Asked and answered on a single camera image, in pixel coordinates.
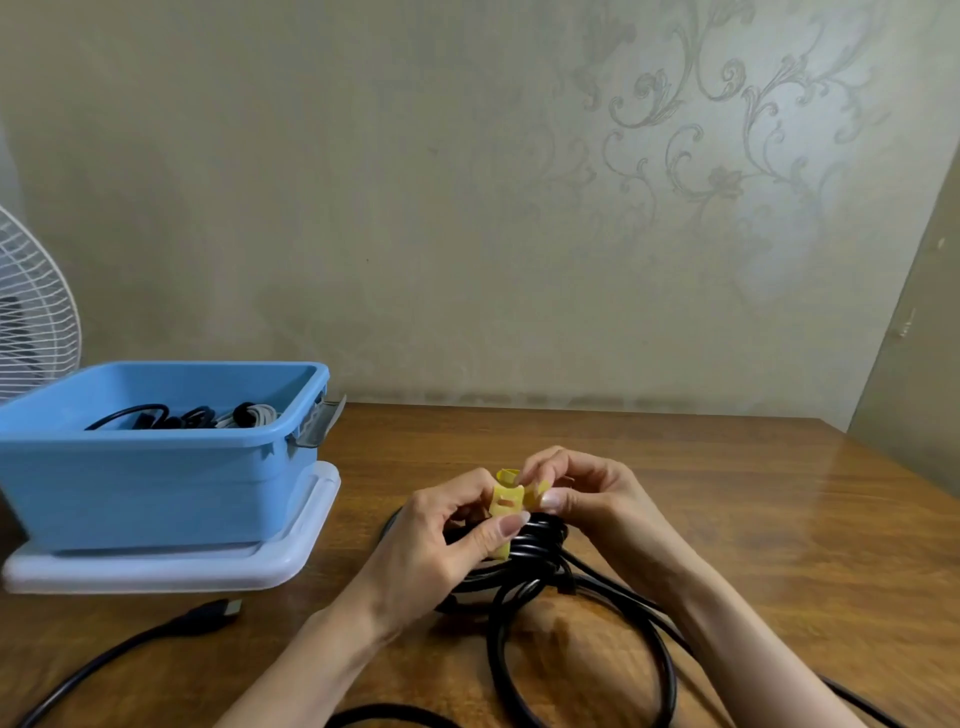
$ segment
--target beige wall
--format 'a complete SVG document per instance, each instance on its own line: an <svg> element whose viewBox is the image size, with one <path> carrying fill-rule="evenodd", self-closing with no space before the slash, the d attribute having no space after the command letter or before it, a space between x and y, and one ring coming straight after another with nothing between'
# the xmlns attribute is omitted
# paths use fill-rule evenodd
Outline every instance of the beige wall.
<svg viewBox="0 0 960 728"><path fill-rule="evenodd" d="M956 6L11 0L8 177L87 363L844 427L960 134Z"/></svg>
<svg viewBox="0 0 960 728"><path fill-rule="evenodd" d="M850 432L960 496L960 156Z"/></svg>

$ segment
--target hand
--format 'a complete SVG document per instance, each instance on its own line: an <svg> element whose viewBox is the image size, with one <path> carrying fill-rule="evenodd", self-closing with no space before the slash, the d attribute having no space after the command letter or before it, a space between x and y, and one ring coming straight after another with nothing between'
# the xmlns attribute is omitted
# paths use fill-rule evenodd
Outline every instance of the hand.
<svg viewBox="0 0 960 728"><path fill-rule="evenodd" d="M670 603L680 580L703 564L623 463L554 447L527 458L517 477L543 481L555 487L540 496L539 510L583 531L638 593Z"/></svg>
<svg viewBox="0 0 960 728"><path fill-rule="evenodd" d="M393 527L344 591L344 598L358 599L372 610L378 639L393 638L430 612L530 520L526 512L486 519L448 546L446 522L489 507L494 485L493 476L478 468L416 491L400 509Z"/></svg>

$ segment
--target left hand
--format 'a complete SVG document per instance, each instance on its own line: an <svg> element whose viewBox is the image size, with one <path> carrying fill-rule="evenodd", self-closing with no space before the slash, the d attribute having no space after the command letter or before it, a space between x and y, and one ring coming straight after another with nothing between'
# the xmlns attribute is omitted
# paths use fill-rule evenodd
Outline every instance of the left hand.
<svg viewBox="0 0 960 728"><path fill-rule="evenodd" d="M526 512L486 519L455 544L444 540L447 520L487 508L496 481L483 468L416 491L393 527L350 582L344 597L372 611L377 638L395 637L440 604L464 577L530 520Z"/></svg>

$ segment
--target blue container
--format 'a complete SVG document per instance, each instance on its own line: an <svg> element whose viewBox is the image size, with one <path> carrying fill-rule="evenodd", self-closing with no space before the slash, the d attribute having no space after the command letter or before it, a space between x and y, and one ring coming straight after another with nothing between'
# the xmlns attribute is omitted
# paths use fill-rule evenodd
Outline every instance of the blue container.
<svg viewBox="0 0 960 728"><path fill-rule="evenodd" d="M326 390L307 362L117 362L0 405L0 488L37 546L74 549L258 542L286 523L297 474L317 459L287 436ZM272 405L270 425L131 430L125 407Z"/></svg>

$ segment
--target wooden table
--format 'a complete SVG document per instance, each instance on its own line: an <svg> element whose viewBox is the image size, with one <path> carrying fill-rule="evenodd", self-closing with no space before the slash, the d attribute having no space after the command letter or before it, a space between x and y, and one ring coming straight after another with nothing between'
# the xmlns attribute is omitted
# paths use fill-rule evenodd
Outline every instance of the wooden table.
<svg viewBox="0 0 960 728"><path fill-rule="evenodd" d="M350 405L321 450L343 487L292 581L244 596L215 635L151 644L105 668L44 725L206 726L359 569L407 495L554 444L628 463L686 538L812 667L913 728L960 725L960 502L812 420ZM22 539L0 514L0 556ZM568 545L600 564L574 532ZM0 595L0 721L129 635L200 595ZM674 650L675 725L729 725ZM508 659L556 726L642 726L656 706L640 638L586 599L552 593L516 621ZM380 653L344 701L416 704L506 725L483 624L428 617Z"/></svg>

